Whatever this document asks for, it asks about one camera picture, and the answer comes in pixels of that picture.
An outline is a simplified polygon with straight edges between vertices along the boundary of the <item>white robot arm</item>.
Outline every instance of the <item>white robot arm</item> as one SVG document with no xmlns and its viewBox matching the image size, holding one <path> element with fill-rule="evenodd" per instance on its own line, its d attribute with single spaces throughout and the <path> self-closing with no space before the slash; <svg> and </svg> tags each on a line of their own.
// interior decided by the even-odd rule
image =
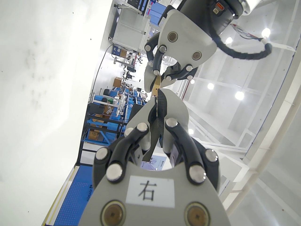
<svg viewBox="0 0 301 226">
<path fill-rule="evenodd" d="M 264 44 L 257 54 L 239 53 L 228 48 L 219 35 L 242 15 L 248 15 L 261 0 L 182 0 L 175 9 L 168 6 L 160 23 L 162 30 L 145 45 L 149 64 L 145 70 L 144 87 L 151 92 L 159 75 L 163 56 L 177 60 L 161 76 L 161 87 L 176 80 L 192 79 L 199 65 L 207 61 L 220 48 L 226 54 L 240 59 L 261 59 L 272 52 L 272 45 L 264 38 L 253 37 Z"/>
<path fill-rule="evenodd" d="M 260 0 L 183 0 L 168 6 L 162 31 L 145 45 L 149 64 L 145 90 L 154 97 L 128 122 L 124 137 L 100 148 L 93 164 L 93 188 L 79 226 L 230 226 L 217 195 L 219 161 L 187 132 L 188 110 L 171 90 L 162 89 L 179 79 L 192 79 L 200 64 L 219 47 L 241 59 L 261 59 L 272 51 L 239 53 L 221 42 L 219 34 L 234 18 L 249 14 Z M 164 55 L 177 64 L 160 76 Z M 157 141 L 172 164 L 165 171 L 140 169 Z"/>
</svg>

